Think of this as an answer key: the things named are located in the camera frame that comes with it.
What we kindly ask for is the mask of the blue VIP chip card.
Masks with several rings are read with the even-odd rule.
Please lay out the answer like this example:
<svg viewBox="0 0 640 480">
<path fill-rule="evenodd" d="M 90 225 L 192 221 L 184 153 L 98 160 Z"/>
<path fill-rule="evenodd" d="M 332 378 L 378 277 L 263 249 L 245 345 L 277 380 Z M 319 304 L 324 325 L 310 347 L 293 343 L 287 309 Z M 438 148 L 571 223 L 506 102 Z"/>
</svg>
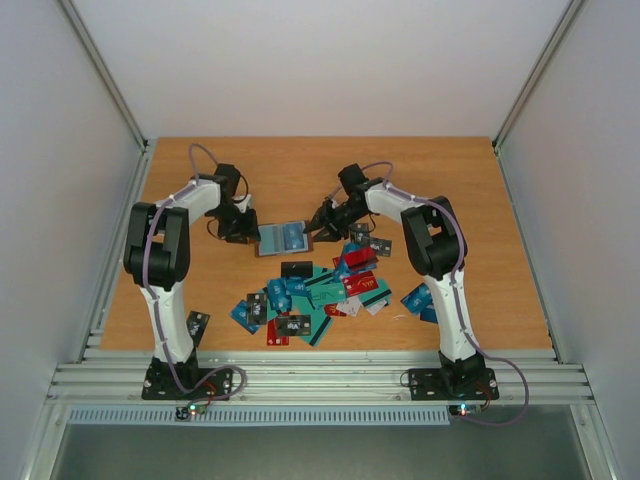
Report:
<svg viewBox="0 0 640 480">
<path fill-rule="evenodd" d="M 303 222 L 290 222 L 282 227 L 284 250 L 287 252 L 304 251 L 307 248 Z"/>
</svg>

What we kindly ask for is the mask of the brown leather card holder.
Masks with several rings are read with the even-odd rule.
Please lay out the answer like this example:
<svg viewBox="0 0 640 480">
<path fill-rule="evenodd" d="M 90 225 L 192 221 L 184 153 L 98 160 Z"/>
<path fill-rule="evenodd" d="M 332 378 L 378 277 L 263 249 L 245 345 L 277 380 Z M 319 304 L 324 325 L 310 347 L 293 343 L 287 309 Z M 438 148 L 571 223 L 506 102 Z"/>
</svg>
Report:
<svg viewBox="0 0 640 480">
<path fill-rule="evenodd" d="M 259 225 L 256 256 L 263 258 L 311 252 L 313 245 L 306 227 L 305 221 Z"/>
</svg>

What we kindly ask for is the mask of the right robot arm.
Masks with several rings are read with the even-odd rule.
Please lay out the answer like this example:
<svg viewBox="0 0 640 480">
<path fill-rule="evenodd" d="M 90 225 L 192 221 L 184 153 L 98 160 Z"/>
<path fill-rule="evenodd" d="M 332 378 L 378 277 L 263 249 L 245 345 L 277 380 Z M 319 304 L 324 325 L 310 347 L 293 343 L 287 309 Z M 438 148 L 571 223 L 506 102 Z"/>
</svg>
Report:
<svg viewBox="0 0 640 480">
<path fill-rule="evenodd" d="M 466 241 L 449 200 L 410 194 L 386 178 L 369 179 L 357 164 L 343 168 L 338 178 L 346 200 L 337 204 L 326 197 L 305 231 L 315 241 L 338 241 L 369 214 L 401 224 L 410 264 L 422 276 L 435 307 L 442 387 L 451 396 L 467 394 L 477 382 L 475 370 L 467 364 L 477 350 L 467 338 L 468 310 L 462 292 Z"/>
</svg>

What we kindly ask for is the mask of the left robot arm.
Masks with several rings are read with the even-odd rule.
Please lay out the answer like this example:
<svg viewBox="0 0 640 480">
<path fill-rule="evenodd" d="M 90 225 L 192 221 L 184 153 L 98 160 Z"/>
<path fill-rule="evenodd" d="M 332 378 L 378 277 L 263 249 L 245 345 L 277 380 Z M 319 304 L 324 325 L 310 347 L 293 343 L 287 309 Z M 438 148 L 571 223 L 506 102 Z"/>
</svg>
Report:
<svg viewBox="0 0 640 480">
<path fill-rule="evenodd" d="M 194 175 L 179 191 L 155 203 L 131 208 L 123 266 L 147 303 L 154 334 L 152 367 L 179 398 L 195 395 L 203 382 L 196 346 L 189 334 L 184 280 L 191 263 L 191 225 L 202 217 L 218 224 L 217 237 L 227 243 L 260 240 L 251 195 L 236 195 L 245 181 L 231 164 L 211 175 Z"/>
</svg>

